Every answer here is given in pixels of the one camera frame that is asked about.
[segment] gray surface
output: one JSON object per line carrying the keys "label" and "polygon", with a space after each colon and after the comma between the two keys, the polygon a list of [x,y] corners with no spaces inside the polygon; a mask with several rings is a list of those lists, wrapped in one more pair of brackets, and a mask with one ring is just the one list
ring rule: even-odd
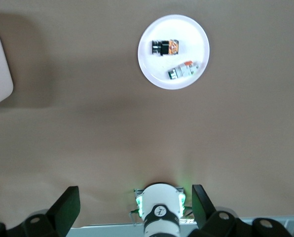
{"label": "gray surface", "polygon": [[[181,225],[181,237],[188,236],[194,229],[197,229],[196,224]],[[67,237],[144,237],[144,225],[103,225],[103,226],[88,226],[79,229],[71,229]]]}
{"label": "gray surface", "polygon": [[[146,27],[182,14],[206,31],[200,80],[144,78]],[[0,104],[0,221],[79,185],[76,226],[129,222],[133,189],[202,184],[239,216],[294,214],[294,1],[0,0],[14,81]]]}

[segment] plate rim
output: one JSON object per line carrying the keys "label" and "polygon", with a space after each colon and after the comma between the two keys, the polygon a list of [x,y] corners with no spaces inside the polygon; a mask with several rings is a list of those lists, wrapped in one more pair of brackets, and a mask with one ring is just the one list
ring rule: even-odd
{"label": "plate rim", "polygon": [[[188,23],[191,23],[193,24],[194,26],[196,26],[198,28],[198,30],[200,31],[200,35],[202,37],[202,40],[203,40],[203,43],[204,43],[204,59],[206,59],[206,63],[204,65],[204,69],[203,69],[203,72],[197,76],[197,77],[194,77],[193,79],[191,80],[184,80],[183,82],[181,83],[166,83],[166,82],[163,82],[161,81],[160,79],[157,79],[156,77],[152,77],[152,78],[148,78],[147,75],[146,75],[146,72],[149,72],[149,70],[147,70],[146,68],[142,67],[142,62],[141,62],[141,55],[140,55],[140,49],[142,46],[142,39],[144,38],[145,35],[147,35],[147,33],[149,32],[149,30],[154,27],[155,25],[159,24],[160,22],[163,22],[164,20],[170,20],[170,19],[181,19],[181,20],[184,20]],[[160,88],[163,88],[163,89],[169,89],[169,90],[175,90],[175,89],[182,89],[182,88],[185,88],[191,84],[193,84],[194,82],[196,82],[204,73],[207,65],[208,65],[208,62],[209,62],[209,57],[210,57],[210,44],[209,44],[209,40],[208,40],[208,37],[207,37],[207,34],[206,32],[204,31],[204,29],[202,28],[202,26],[196,22],[194,19],[188,17],[188,16],[185,16],[185,15],[180,15],[180,14],[171,14],[171,15],[166,15],[166,16],[162,16],[158,19],[156,19],[155,21],[153,21],[143,32],[141,38],[140,38],[140,41],[139,41],[139,44],[138,44],[138,50],[137,50],[137,57],[138,57],[138,63],[139,63],[139,66],[141,68],[141,71],[143,73],[143,75],[145,76],[145,78],[147,78],[152,84],[160,87]]]}

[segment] white plate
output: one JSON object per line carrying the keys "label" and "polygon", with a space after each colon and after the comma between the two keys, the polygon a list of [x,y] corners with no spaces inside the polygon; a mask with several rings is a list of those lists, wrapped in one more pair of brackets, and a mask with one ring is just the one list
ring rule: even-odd
{"label": "white plate", "polygon": [[[151,51],[153,40],[178,40],[177,55],[163,55]],[[168,15],[154,21],[142,35],[138,45],[138,62],[145,77],[164,89],[181,89],[194,83],[204,72],[210,56],[210,46],[203,28],[193,19],[182,15]],[[186,61],[199,65],[195,74],[170,79],[168,71]]]}

